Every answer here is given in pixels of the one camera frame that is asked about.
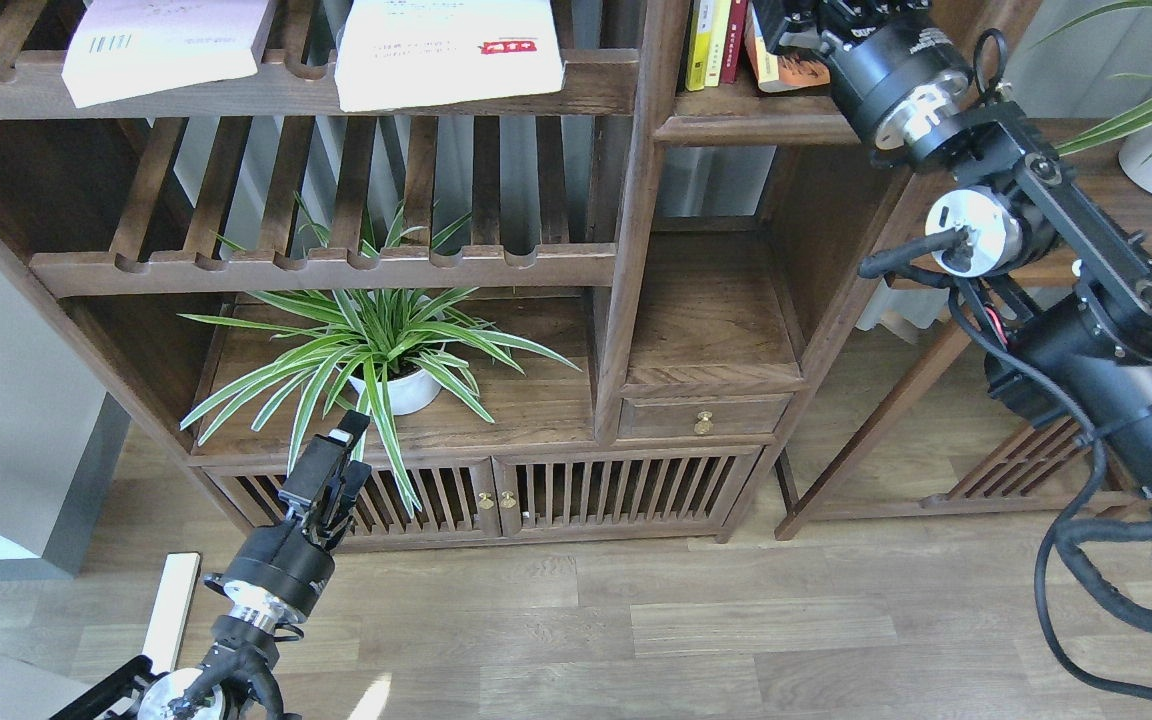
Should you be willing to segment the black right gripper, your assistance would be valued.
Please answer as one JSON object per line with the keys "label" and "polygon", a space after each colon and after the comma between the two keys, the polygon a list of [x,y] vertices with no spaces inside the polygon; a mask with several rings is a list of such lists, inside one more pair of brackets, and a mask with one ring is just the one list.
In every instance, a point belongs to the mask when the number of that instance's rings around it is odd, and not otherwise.
{"label": "black right gripper", "polygon": [[819,56],[869,51],[919,53],[937,45],[929,1],[783,1],[778,53]]}

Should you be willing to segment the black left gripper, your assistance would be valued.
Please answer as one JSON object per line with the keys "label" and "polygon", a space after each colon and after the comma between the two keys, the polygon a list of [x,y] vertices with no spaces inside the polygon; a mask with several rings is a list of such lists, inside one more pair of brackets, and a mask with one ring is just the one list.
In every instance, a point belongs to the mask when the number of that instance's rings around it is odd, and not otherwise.
{"label": "black left gripper", "polygon": [[370,424],[369,415],[346,410],[328,435],[312,438],[279,488],[287,503],[285,521],[320,550],[338,547],[355,529],[353,510],[372,469],[351,455]]}

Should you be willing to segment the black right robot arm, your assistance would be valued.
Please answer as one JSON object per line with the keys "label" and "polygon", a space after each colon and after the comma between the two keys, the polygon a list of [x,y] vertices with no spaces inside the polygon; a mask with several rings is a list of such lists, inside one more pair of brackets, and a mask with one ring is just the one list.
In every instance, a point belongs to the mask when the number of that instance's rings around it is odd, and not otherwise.
{"label": "black right robot arm", "polygon": [[771,53],[803,50],[874,156],[945,170],[919,237],[861,262],[948,291],[948,310],[986,353],[990,395],[1036,429],[1069,418],[1091,471],[1043,537],[1034,601],[1064,670],[1152,702],[1152,687],[1087,673],[1049,617],[1059,556],[1098,606],[1152,632],[1152,255],[1075,181],[1005,86],[1005,35],[961,54],[929,1],[755,1]]}

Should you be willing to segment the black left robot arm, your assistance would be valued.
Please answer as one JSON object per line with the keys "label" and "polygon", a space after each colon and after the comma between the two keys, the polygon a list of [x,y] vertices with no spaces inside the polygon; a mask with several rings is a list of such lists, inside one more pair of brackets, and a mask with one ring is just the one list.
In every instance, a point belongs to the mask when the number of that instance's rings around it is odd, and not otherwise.
{"label": "black left robot arm", "polygon": [[371,475],[353,460],[370,416],[349,410],[328,435],[314,435],[285,480],[285,518],[252,530],[228,569],[209,573],[206,588],[233,602],[212,624],[212,646],[196,667],[154,673],[136,655],[55,712],[56,719],[238,719],[262,705],[288,719],[273,669],[276,630],[303,638],[334,571],[333,551],[355,529],[355,505]]}

